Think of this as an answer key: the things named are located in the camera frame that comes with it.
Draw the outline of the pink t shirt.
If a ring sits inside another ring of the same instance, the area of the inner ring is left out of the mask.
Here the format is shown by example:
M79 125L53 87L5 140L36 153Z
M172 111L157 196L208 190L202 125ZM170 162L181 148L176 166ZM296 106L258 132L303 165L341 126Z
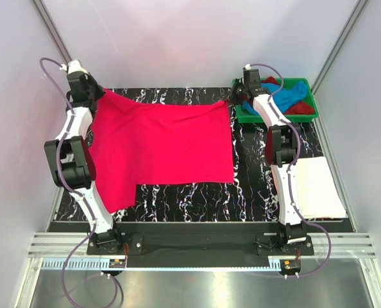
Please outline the pink t shirt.
M139 103L107 90L89 148L109 213L135 204L138 185L233 182L228 103Z

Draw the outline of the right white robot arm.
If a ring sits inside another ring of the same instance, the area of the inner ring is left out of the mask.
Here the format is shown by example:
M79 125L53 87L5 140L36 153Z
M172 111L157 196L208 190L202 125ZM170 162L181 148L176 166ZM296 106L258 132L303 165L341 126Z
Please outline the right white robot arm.
M299 256L307 231L298 207L296 163L300 156L297 128L274 102L274 94L262 86L259 70L245 65L243 77L234 81L229 94L232 103L247 103L267 127L265 158L270 165L279 201L278 230L273 248L282 254Z

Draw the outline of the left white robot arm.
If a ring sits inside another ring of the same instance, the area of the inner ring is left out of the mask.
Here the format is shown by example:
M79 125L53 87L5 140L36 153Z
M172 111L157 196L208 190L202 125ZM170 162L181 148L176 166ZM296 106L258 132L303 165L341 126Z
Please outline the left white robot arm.
M68 191L89 222L89 253L116 254L124 239L97 191L96 168L85 141L105 91L85 71L68 73L67 81L67 119L56 139L44 144L47 162L55 185Z

